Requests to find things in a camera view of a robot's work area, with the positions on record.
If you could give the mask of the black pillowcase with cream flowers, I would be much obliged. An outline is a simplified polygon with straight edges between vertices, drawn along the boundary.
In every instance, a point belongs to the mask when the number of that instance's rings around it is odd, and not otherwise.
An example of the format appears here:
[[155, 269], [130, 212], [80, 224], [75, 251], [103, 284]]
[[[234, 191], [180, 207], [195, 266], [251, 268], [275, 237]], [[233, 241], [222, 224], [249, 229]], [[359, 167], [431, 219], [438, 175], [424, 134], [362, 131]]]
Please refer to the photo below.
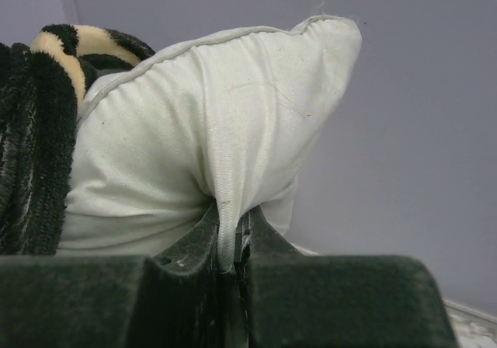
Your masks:
[[85, 94], [100, 72], [128, 71], [153, 53], [128, 33], [75, 24], [2, 45], [2, 255], [55, 254]]

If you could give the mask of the white pillow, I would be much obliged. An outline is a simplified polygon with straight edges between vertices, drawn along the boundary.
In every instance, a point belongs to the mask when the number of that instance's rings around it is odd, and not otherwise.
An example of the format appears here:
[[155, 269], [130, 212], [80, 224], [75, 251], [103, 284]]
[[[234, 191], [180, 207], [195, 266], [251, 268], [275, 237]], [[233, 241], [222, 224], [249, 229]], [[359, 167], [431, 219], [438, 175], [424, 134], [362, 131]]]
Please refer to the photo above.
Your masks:
[[156, 256], [218, 209], [219, 270], [241, 216], [290, 226], [298, 176], [343, 97], [351, 19], [220, 31], [99, 78], [78, 122], [60, 256]]

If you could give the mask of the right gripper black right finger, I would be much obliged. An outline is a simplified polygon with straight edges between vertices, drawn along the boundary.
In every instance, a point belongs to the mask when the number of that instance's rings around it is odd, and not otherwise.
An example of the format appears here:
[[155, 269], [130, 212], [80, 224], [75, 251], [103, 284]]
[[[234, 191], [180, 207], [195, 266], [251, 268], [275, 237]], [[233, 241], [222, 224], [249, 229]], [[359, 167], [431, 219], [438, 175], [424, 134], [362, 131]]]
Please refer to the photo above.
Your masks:
[[251, 347], [455, 347], [439, 288], [408, 256], [309, 256], [254, 208], [235, 265]]

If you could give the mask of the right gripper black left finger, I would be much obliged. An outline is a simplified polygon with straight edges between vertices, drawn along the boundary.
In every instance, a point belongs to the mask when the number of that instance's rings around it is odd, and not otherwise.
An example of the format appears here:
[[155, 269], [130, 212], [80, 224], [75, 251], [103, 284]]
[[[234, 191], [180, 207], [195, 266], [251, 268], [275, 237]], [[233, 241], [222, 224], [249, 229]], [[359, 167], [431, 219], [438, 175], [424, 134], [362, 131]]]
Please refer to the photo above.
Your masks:
[[156, 257], [4, 256], [3, 347], [219, 347], [215, 206]]

